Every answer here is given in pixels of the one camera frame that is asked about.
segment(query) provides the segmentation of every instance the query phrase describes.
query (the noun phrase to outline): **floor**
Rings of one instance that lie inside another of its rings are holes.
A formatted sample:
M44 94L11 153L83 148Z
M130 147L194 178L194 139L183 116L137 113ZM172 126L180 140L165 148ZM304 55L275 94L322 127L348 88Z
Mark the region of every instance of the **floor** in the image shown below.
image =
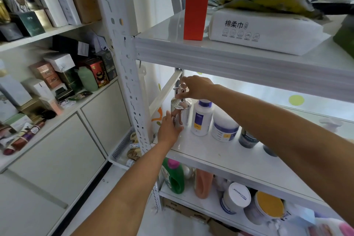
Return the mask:
M70 236L73 233L109 194L124 172L123 169L117 166L109 168L62 236ZM201 224L170 209L164 209L162 212L156 213L154 206L155 200L151 196L137 236L212 236L208 232L208 225Z

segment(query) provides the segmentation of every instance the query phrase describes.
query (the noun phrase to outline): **white lotion bottle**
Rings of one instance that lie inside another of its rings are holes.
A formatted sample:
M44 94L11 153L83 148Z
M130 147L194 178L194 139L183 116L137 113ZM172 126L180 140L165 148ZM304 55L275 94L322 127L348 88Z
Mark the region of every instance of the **white lotion bottle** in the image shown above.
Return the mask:
M206 99L201 99L194 103L192 127L190 130L195 135L204 136L208 133L211 119L213 118L212 104L212 102Z

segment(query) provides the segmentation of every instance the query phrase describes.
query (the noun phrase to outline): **green detergent bottle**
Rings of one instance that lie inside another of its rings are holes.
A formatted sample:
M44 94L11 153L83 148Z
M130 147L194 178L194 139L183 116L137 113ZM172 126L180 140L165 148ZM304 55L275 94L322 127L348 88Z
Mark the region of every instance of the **green detergent bottle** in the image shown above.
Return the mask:
M183 168L178 161L165 158L161 168L164 179L169 188L176 194L184 191Z

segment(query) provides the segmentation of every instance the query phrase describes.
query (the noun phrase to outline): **white cabinet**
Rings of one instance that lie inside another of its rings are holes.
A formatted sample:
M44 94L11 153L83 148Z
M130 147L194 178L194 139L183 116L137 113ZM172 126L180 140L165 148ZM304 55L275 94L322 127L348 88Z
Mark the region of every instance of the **white cabinet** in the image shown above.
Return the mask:
M9 167L70 205L105 159L74 114Z
M118 82L87 103L82 111L103 148L110 154L130 128Z
M45 236L64 209L0 174L0 235Z

